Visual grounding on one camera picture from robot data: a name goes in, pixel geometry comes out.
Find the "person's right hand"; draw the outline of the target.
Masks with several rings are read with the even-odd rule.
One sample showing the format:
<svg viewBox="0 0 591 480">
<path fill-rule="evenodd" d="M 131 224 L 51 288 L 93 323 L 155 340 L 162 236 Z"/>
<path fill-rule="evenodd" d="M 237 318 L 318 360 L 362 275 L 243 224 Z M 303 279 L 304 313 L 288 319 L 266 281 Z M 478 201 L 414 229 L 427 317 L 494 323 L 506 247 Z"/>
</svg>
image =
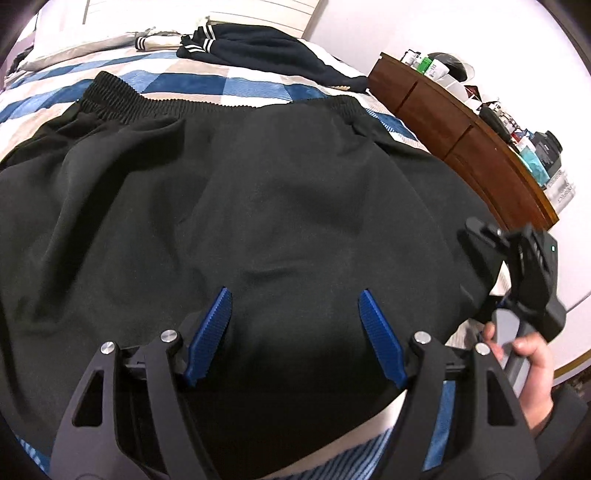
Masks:
<svg viewBox="0 0 591 480">
<path fill-rule="evenodd" d="M 548 423 L 554 407 L 551 396 L 553 356 L 546 340 L 537 331 L 517 337 L 512 347 L 516 354 L 525 357 L 530 363 L 519 401 L 530 431 L 536 437 Z"/>
</svg>

